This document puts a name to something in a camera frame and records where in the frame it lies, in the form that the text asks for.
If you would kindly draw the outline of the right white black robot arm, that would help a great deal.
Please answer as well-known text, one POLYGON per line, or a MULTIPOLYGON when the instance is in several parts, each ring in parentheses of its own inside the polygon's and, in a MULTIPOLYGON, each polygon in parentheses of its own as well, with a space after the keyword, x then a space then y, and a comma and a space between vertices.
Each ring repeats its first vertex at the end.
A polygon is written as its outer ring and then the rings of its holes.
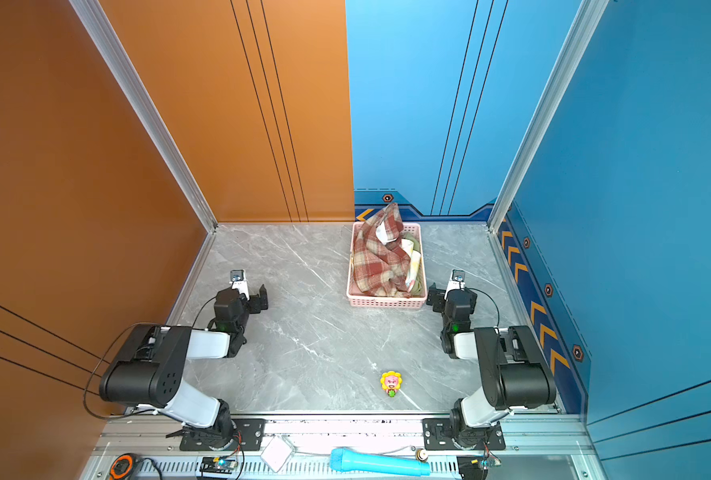
POLYGON ((557 385, 531 328, 473 327, 479 291, 441 290, 433 285, 427 305, 441 314, 441 349, 455 360, 473 360, 479 368, 479 387, 459 398, 449 412, 445 436, 461 449, 503 448, 491 442, 501 420, 515 410, 553 404, 557 385))

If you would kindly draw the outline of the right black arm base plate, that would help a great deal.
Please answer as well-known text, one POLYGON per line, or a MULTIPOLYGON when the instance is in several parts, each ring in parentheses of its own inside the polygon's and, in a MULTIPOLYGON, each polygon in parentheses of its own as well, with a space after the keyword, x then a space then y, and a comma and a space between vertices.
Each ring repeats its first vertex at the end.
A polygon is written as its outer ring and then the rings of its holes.
POLYGON ((491 450, 503 451, 505 435, 501 425, 489 427, 455 426, 449 418, 425 418, 421 420, 425 450, 491 450))

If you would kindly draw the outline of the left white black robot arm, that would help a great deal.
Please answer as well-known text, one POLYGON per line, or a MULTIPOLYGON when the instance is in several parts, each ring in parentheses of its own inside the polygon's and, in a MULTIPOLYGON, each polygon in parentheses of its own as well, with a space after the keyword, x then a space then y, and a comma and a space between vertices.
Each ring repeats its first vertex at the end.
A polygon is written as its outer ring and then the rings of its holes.
POLYGON ((247 435, 225 400, 209 396, 184 379, 189 360, 234 358, 246 345, 249 317, 269 309, 261 286, 249 294, 234 282, 215 297, 215 317, 205 329, 193 326, 134 326, 99 384, 105 402, 139 407, 143 414, 173 419, 180 428, 168 436, 183 451, 225 451, 242 446, 247 435))

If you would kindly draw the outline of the red plaid skirt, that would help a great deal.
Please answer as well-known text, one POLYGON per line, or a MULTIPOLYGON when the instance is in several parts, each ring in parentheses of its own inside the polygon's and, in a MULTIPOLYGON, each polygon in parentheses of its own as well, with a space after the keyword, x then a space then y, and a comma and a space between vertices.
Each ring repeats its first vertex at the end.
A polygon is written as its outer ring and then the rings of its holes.
POLYGON ((359 291, 373 297, 409 298, 407 276, 411 255, 401 246, 403 219, 391 203, 363 222, 353 242, 353 280, 359 291))

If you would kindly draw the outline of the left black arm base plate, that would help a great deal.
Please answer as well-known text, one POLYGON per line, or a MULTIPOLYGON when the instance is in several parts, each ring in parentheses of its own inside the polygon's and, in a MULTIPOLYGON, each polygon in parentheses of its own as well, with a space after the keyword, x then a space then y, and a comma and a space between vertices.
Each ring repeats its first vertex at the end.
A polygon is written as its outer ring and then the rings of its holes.
POLYGON ((219 425, 210 428, 184 427, 170 437, 181 438, 180 450, 185 452, 215 451, 243 452, 261 450, 266 420, 262 418, 232 419, 226 428, 219 425))

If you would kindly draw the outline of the pink perforated plastic basket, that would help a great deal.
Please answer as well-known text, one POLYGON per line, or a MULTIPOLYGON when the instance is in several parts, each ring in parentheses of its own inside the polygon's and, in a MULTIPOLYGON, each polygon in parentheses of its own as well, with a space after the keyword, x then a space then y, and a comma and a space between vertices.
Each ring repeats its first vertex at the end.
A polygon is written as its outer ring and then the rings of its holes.
POLYGON ((354 278, 354 242, 357 237, 357 232, 361 229, 361 222, 352 223, 352 242, 349 262, 349 283, 347 289, 347 298, 353 307, 369 307, 369 308, 399 308, 399 309, 419 309, 425 305, 427 296, 429 295, 429 283, 427 283, 427 275, 425 275, 425 248, 421 244, 421 224, 405 223, 405 232, 409 232, 413 238, 419 242, 419 251, 421 251, 421 260, 419 260, 419 270, 417 270, 417 284, 421 287, 421 291, 417 295, 411 297, 379 297, 369 296, 359 290, 354 278))

